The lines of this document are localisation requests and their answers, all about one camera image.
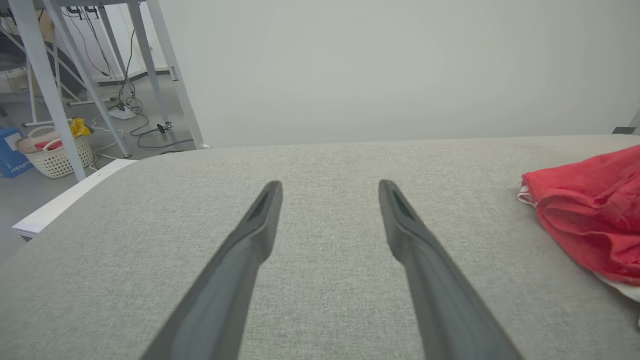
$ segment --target gray fabric surface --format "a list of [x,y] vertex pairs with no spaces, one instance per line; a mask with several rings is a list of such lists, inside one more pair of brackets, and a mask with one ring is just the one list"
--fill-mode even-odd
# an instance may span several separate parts
[[101,182],[0,268],[0,359],[136,359],[260,189],[284,186],[241,359],[419,359],[378,180],[394,180],[528,359],[638,359],[640,305],[579,268],[516,201],[523,172],[629,135],[168,154]]

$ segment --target red cloth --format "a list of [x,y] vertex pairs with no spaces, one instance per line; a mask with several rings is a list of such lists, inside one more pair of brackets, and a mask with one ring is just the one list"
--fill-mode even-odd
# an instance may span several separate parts
[[[37,144],[35,144],[35,148],[36,149],[44,149],[45,146],[47,146],[49,142],[39,142]],[[58,147],[62,146],[62,141],[58,140],[58,142],[51,144],[51,146],[49,147],[49,150],[55,150]]]
[[522,180],[542,226],[573,260],[640,286],[640,145]]

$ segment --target blue box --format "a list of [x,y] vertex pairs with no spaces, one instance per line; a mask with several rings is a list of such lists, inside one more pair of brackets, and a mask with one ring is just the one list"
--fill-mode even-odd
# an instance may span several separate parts
[[33,167],[15,146],[21,138],[22,133],[15,127],[0,129],[0,177],[16,177]]

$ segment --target white plastic basket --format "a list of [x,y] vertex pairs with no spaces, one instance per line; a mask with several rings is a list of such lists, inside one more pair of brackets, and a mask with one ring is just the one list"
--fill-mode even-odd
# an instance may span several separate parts
[[[40,136],[34,135],[36,132],[44,129],[52,129],[53,131]],[[89,136],[75,137],[76,148],[83,167],[87,167],[93,163],[93,151],[89,146],[88,138]],[[41,173],[51,179],[57,179],[67,176],[74,171],[71,163],[69,163],[67,150],[65,150],[63,146],[55,150],[49,150],[49,147],[54,144],[57,139],[60,139],[60,135],[55,127],[42,126],[30,132],[27,137],[16,141],[15,145]],[[35,145],[41,142],[47,142],[48,144],[42,150],[36,149]]]

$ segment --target metal stand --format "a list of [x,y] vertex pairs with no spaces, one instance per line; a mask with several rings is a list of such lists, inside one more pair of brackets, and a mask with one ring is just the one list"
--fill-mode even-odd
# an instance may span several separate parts
[[154,89],[154,94],[156,95],[156,103],[158,105],[158,109],[160,110],[160,114],[162,115],[164,123],[168,127],[171,127],[169,115],[167,113],[166,107],[164,106],[164,101],[162,100],[162,95],[160,93],[160,85],[158,84],[158,78],[156,75],[156,66],[154,65],[153,57],[151,57],[151,50],[149,50],[147,32],[145,31],[145,24],[142,21],[142,14],[140,14],[138,0],[127,0],[127,6],[129,7],[129,13],[131,14],[131,22],[133,22],[133,28],[136,30],[136,38],[138,39],[138,45],[140,46],[142,58],[145,61],[145,68],[147,68],[149,81],[151,82],[151,87]]
[[76,179],[80,182],[86,178],[82,161],[77,153],[74,137],[67,124],[67,116],[62,108],[62,102],[58,97],[58,89],[56,81],[51,72],[45,44],[42,40],[38,19],[36,18],[36,10],[32,0],[9,0],[13,16],[16,18],[16,25],[20,34],[24,47],[27,49],[27,57],[31,60],[33,72],[38,79],[38,84],[44,96],[51,118],[56,124],[60,140],[67,149],[67,154],[71,167],[76,173]]
[[[80,76],[84,79],[84,83],[86,85],[85,88],[87,89],[87,91],[89,91],[89,94],[91,94],[91,97],[93,99],[100,99],[100,97],[98,96],[98,89],[95,83],[91,80],[89,70],[87,69],[84,61],[82,61],[82,59],[80,58],[80,55],[79,55],[80,52],[78,51],[76,43],[72,40],[71,32],[67,27],[67,23],[62,19],[60,6],[58,5],[57,0],[44,0],[43,2],[47,10],[49,11],[49,15],[51,16],[51,20],[53,21],[53,24],[56,26],[57,29],[59,29],[60,36],[62,37],[62,40],[67,45],[67,49],[70,52],[69,55],[71,55],[71,59],[76,64],[78,71],[80,72]],[[118,144],[120,150],[122,151],[122,154],[124,155],[125,158],[130,157],[131,153],[127,149],[122,139],[118,136],[117,130],[113,127],[113,123],[111,122],[111,117],[109,116],[109,112],[107,111],[106,106],[101,101],[96,101],[95,104],[98,107],[98,110],[100,111],[100,114],[104,119],[104,122],[107,124],[107,127],[111,131],[111,134],[113,134],[113,137],[115,138],[116,143]]]
[[109,42],[111,43],[111,48],[113,49],[113,53],[116,56],[116,60],[118,61],[118,66],[120,67],[120,71],[122,71],[122,76],[125,78],[125,88],[128,91],[128,94],[133,94],[133,88],[130,83],[126,82],[127,79],[127,66],[124,61],[122,61],[122,55],[120,54],[120,49],[118,48],[118,43],[116,42],[116,37],[113,34],[113,28],[111,28],[111,22],[109,21],[109,16],[107,15],[107,11],[104,9],[104,6],[98,6],[98,12],[100,13],[100,19],[102,19],[102,24],[104,25],[104,29],[107,32],[107,37],[109,38]]
[[182,73],[180,72],[178,60],[176,59],[175,53],[173,52],[171,38],[169,37],[169,31],[166,28],[166,24],[164,23],[164,17],[162,14],[162,10],[160,9],[160,4],[157,2],[157,0],[149,0],[147,1],[147,7],[149,9],[149,13],[151,14],[151,18],[153,19],[154,27],[156,29],[158,41],[160,41],[160,46],[162,47],[164,58],[169,65],[173,83],[175,84],[175,92],[178,95],[178,100],[180,101],[182,112],[184,113],[184,120],[189,126],[191,137],[193,138],[197,149],[210,149],[210,147],[206,143],[204,143],[204,140],[202,139],[202,133],[200,132],[200,127],[198,126],[198,122],[196,121],[196,115],[193,112],[191,103],[189,102],[187,89],[184,86],[184,78],[182,77]]

